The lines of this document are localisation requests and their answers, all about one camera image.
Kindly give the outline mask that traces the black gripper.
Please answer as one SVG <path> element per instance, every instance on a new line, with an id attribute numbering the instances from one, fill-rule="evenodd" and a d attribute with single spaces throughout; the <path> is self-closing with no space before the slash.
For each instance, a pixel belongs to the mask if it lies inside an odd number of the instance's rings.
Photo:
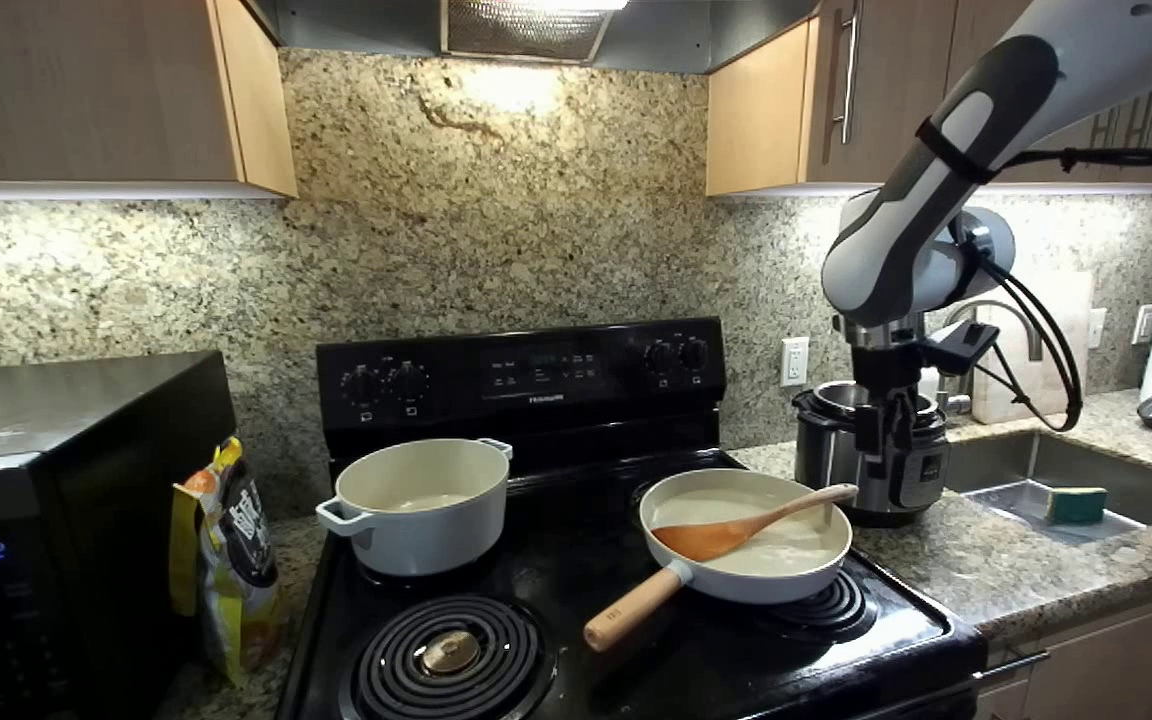
<path id="1" fill-rule="evenodd" d="M 925 448 L 921 448 L 921 348 L 857 348 L 852 378 L 857 403 L 857 508 L 881 508 L 885 490 L 895 517 L 925 508 Z"/>

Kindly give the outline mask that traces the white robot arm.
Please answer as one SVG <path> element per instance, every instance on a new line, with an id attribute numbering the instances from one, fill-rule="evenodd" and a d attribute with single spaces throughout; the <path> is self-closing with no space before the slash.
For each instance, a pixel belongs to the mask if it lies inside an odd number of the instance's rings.
<path id="1" fill-rule="evenodd" d="M 891 175 L 842 213 L 820 289 L 852 348 L 857 517 L 907 520 L 945 494 L 914 429 L 925 317 L 993 286 L 1002 224 L 965 202 L 1037 139 L 1152 84 L 1152 0 L 1030 0 L 925 117 Z"/>

